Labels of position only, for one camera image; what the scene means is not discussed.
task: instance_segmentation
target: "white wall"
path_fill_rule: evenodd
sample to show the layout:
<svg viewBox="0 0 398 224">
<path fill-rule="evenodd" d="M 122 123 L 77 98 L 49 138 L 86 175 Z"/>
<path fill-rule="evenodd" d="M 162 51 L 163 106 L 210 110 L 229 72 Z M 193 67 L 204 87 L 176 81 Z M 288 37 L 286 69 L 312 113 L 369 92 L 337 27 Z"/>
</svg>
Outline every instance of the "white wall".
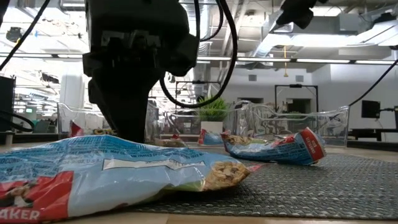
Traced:
<svg viewBox="0 0 398 224">
<path fill-rule="evenodd" d="M 359 98 L 387 70 L 383 65 L 326 65 L 313 72 L 318 85 L 320 110 L 335 110 Z M 364 100 L 381 102 L 381 108 L 398 106 L 398 68 L 393 69 Z M 396 128 L 393 112 L 382 112 L 380 123 L 361 117 L 361 102 L 350 109 L 349 128 Z M 386 141 L 398 141 L 398 134 L 386 134 Z"/>
<path fill-rule="evenodd" d="M 243 68 L 235 68 L 231 81 L 225 92 L 223 98 L 232 103 L 238 98 L 263 98 L 264 103 L 275 102 L 275 85 L 289 85 L 296 84 L 295 76 L 304 75 L 304 82 L 302 85 L 311 85 L 311 73 L 307 73 L 305 69 L 288 69 L 289 77 L 284 77 L 285 70 L 278 71 L 268 69 L 246 70 Z M 218 70 L 212 70 L 212 79 L 216 80 Z M 248 75 L 257 75 L 256 82 L 249 82 Z M 315 111 L 315 95 L 306 88 L 293 89 L 287 87 L 278 87 L 278 104 L 286 102 L 286 99 L 312 99 L 312 111 Z"/>
</svg>

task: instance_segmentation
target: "textured rubber mat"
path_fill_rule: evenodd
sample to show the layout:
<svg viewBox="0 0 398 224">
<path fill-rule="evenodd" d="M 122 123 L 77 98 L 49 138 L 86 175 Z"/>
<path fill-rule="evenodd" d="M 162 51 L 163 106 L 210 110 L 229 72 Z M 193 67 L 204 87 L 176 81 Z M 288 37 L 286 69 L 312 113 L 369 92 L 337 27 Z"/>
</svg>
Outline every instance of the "textured rubber mat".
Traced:
<svg viewBox="0 0 398 224">
<path fill-rule="evenodd" d="M 237 187 L 178 192 L 134 211 L 398 220 L 398 164 L 342 154 L 317 166 L 267 164 Z"/>
</svg>

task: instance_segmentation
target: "computer monitor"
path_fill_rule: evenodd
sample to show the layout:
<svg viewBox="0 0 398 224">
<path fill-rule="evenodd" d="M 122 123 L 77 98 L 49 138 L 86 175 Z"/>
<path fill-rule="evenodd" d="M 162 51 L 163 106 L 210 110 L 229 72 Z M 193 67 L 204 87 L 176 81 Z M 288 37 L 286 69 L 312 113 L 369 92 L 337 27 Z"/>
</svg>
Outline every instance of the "computer monitor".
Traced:
<svg viewBox="0 0 398 224">
<path fill-rule="evenodd" d="M 380 102 L 379 101 L 362 101 L 362 118 L 380 118 Z"/>
</svg>

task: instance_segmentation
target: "potted plant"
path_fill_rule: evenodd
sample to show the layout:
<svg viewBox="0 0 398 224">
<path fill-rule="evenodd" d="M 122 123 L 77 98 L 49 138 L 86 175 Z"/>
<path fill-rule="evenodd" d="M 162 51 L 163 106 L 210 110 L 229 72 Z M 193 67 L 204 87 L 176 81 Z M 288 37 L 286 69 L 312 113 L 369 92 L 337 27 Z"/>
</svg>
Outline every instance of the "potted plant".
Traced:
<svg viewBox="0 0 398 224">
<path fill-rule="evenodd" d="M 206 97 L 199 102 L 201 103 L 211 98 L 212 96 Z M 221 97 L 209 105 L 201 107 L 198 111 L 201 128 L 214 133 L 222 133 L 223 121 L 228 115 L 228 108 L 229 105 Z"/>
</svg>

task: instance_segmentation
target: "white pot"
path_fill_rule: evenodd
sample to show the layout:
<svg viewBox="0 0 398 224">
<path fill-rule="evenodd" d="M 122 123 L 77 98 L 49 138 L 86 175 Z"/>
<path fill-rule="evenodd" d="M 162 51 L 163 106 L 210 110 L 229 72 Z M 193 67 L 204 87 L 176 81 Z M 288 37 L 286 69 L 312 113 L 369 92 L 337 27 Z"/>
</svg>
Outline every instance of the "white pot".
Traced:
<svg viewBox="0 0 398 224">
<path fill-rule="evenodd" d="M 220 121 L 202 121 L 200 123 L 202 129 L 206 131 L 211 131 L 213 133 L 222 133 L 223 132 L 223 122 Z"/>
</svg>

